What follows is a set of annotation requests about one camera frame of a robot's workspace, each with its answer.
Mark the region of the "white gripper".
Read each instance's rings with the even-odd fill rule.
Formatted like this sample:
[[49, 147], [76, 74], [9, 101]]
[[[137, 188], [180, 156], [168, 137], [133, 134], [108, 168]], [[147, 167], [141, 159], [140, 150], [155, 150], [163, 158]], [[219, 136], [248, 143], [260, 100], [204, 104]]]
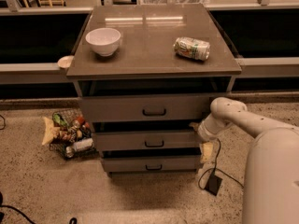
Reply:
[[212, 113], [210, 113], [200, 122], [199, 126], [196, 128], [196, 131], [200, 139], [205, 142], [200, 145], [201, 163], [206, 163], [211, 158], [213, 153], [213, 144], [208, 141], [216, 139], [222, 131], [230, 128], [232, 125], [233, 123], [231, 121]]

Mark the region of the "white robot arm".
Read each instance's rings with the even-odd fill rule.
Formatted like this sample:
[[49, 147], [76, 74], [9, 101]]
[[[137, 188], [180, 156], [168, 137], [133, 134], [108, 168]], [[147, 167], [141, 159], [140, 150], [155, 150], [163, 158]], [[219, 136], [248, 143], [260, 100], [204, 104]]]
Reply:
[[242, 224], [299, 224], [299, 127], [219, 97], [195, 130], [206, 142], [231, 125], [253, 138], [246, 162]]

